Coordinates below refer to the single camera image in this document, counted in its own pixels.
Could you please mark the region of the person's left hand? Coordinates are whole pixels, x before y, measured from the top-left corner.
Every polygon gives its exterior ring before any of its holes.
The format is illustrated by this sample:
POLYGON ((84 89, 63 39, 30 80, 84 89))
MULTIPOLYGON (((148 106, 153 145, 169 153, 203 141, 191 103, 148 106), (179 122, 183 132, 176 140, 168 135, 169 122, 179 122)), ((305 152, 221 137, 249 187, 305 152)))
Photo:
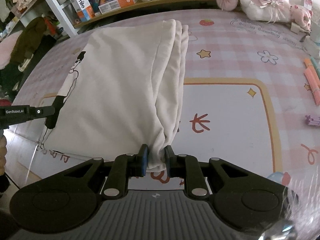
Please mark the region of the person's left hand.
POLYGON ((1 137, 0 137, 0 175, 4 175, 5 173, 5 165, 6 165, 6 154, 7 154, 7 139, 1 129, 1 137))

